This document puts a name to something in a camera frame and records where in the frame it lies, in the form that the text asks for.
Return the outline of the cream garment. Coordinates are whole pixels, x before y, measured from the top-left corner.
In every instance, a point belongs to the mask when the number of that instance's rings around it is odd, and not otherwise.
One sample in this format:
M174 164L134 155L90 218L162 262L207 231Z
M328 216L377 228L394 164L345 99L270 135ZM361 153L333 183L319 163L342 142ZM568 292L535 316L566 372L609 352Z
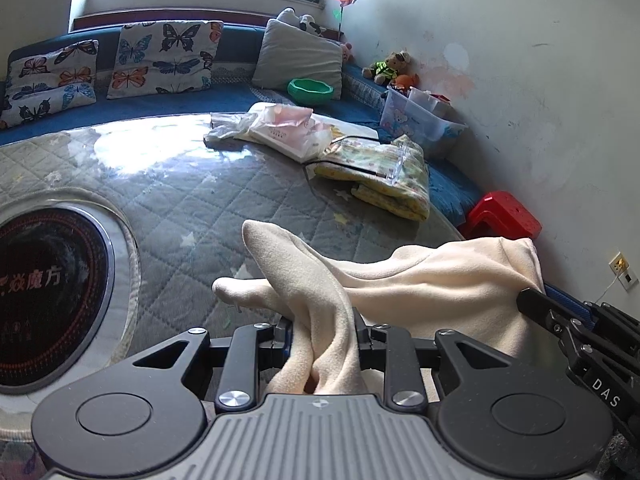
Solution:
M262 277L217 278L213 291L227 304L269 309L292 321L291 355L270 380L270 393L381 388L379 374L360 370L357 314L421 338L453 328L529 364L553 364L550 336L516 306L521 290L544 287L528 238L406 245L385 260L358 263L321 255L273 223L247 220L242 237Z

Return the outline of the left butterfly print cushion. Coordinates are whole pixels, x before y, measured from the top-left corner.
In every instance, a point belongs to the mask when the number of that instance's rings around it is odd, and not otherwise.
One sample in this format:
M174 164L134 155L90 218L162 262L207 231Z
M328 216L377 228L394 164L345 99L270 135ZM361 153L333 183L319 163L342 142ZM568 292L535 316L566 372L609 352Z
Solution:
M9 64L1 110L1 129L92 105L96 102L99 40L19 58Z

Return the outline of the grey plain cushion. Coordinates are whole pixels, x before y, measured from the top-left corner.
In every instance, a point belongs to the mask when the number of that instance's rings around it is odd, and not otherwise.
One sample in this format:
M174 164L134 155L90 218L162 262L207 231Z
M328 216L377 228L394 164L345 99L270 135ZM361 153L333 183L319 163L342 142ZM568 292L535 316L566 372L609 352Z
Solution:
M252 84L285 90L293 79L310 78L331 86L332 100L339 100L342 67L343 51L339 44L272 18L262 37Z

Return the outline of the green plastic bowl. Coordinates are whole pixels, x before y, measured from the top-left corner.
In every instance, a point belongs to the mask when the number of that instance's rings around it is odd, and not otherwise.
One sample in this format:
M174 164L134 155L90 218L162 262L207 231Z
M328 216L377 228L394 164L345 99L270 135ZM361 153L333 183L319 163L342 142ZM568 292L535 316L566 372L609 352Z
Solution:
M323 81L310 78L295 78L288 83L288 95L298 103L314 107L332 100L334 89Z

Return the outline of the grey quilted star table cover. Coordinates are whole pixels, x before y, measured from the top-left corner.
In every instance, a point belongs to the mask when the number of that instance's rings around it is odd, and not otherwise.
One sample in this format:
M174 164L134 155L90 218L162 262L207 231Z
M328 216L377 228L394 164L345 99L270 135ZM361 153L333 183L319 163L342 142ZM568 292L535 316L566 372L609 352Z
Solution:
M458 230L438 210L397 218L316 180L257 144L204 144L205 115L150 117L49 133L1 147L1 214L69 206L98 220L114 248L111 304L57 387L192 327L213 337L273 322L266 310L219 301L222 276L254 278L247 219L283 226L334 259L371 262L408 244L436 247Z

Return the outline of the clear blue storage bin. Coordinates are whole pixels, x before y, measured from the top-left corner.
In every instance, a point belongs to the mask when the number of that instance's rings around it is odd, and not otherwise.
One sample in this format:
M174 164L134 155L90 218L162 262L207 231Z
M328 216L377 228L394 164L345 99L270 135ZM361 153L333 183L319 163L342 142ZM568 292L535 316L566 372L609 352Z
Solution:
M408 136L420 145L426 159L445 158L468 130L463 122L434 115L394 89L386 92L380 126L393 139Z

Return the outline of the black round induction cooktop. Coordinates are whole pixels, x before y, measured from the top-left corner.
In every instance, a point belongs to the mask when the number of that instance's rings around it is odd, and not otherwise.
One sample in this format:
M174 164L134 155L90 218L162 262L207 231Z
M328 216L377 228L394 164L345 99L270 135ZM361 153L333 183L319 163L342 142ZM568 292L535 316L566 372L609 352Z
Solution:
M74 207L25 211L1 225L1 391L60 378L98 331L115 281L102 224Z

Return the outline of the orange plush toy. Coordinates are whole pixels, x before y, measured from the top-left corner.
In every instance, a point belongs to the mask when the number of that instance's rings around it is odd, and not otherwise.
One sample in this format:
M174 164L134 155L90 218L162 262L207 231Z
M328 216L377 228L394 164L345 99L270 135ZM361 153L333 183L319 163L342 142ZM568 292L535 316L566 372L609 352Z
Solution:
M399 92L409 92L419 85L420 78L417 74L400 74L390 82L390 88Z

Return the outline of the blue sofa bench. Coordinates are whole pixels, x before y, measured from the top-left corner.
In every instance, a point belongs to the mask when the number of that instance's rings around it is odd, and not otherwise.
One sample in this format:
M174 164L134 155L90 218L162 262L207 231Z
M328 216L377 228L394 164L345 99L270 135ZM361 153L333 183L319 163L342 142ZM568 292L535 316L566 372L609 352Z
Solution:
M134 119L145 116L196 114L207 112L245 112L258 101L284 102L286 91L260 90L250 82L257 62L264 28L224 24L224 32L216 55L215 82L204 91L168 96L136 96L132 99L108 100L114 62L117 61L119 35L122 26L101 27L57 36L12 51L9 64L19 58L30 58L67 47L75 42L97 39L96 104L78 107L68 112L37 119L24 126L1 130L1 145L41 136L58 130L73 129L102 122ZM365 81L358 66L347 64L343 72L340 100L316 108L322 115L375 128L384 142L392 136L380 128L384 106L381 87ZM478 203L484 192L446 159L433 159L430 166L430 196L432 203L454 225L461 226L466 214Z

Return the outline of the wall power socket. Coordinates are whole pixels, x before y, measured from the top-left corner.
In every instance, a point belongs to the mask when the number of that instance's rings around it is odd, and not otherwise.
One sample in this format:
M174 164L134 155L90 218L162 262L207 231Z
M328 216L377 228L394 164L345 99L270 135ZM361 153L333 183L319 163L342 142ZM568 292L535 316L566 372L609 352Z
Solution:
M639 283L638 276L634 269L631 267L627 258L622 252L618 252L608 263L612 273L615 275L616 280L620 282L623 289L629 292Z

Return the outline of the yellow patterned folded cloth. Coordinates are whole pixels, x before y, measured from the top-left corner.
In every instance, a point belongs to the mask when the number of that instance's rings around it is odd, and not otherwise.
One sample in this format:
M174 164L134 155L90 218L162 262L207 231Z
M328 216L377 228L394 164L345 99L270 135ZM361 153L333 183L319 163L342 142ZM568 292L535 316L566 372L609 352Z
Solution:
M317 177L349 182L352 196L397 217L423 222L430 215L427 164L408 136L390 143L342 136L308 165Z

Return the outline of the pink white plastic package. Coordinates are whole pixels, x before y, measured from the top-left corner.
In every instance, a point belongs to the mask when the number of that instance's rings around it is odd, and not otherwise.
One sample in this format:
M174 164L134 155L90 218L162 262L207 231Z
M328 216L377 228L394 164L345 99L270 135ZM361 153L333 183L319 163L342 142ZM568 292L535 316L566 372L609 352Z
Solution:
M303 164L321 155L333 136L331 126L322 122L311 108L259 102L246 113L210 114L205 145L213 148L228 140L269 146Z

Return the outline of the red plastic stool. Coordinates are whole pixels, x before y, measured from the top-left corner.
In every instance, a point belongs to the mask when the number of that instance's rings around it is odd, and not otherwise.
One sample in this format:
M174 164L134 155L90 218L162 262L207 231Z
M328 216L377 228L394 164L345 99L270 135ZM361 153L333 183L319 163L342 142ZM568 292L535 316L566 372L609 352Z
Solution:
M523 237L534 240L541 233L542 225L512 194L494 191L480 199L458 230L465 238L492 233L509 240Z

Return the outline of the teddy bear green vest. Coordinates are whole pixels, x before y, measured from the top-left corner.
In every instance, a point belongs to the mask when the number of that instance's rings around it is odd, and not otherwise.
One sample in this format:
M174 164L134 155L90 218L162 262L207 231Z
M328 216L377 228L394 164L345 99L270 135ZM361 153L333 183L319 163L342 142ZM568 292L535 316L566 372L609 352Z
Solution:
M407 75L411 64L411 55L407 51L392 52L383 61L374 62L363 67L363 78L386 87L398 76Z

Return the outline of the butterfly print cushion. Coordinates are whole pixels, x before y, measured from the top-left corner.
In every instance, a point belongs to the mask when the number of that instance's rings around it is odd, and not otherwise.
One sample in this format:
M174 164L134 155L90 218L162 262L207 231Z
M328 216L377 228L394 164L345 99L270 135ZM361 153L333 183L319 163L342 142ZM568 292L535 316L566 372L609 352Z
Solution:
M1 129L92 105L96 102L99 40L19 58L9 64L1 110Z
M110 100L206 90L224 32L220 21L164 21L120 31Z

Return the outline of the black white plush toy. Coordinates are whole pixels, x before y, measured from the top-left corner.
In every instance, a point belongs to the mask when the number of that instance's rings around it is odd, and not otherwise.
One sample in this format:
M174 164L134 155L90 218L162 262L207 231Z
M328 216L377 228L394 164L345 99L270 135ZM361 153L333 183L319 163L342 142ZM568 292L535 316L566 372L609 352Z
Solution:
M322 37L326 31L324 27L316 23L316 20L311 14L297 15L293 8L285 8L282 10L278 14L277 20L318 37Z

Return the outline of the right butterfly print cushion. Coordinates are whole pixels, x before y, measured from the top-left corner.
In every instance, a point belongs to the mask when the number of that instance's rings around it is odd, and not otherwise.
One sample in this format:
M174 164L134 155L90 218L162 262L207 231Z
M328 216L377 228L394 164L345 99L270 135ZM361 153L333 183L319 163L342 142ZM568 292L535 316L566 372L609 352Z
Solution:
M220 21L164 21L120 31L110 100L206 90L224 32Z

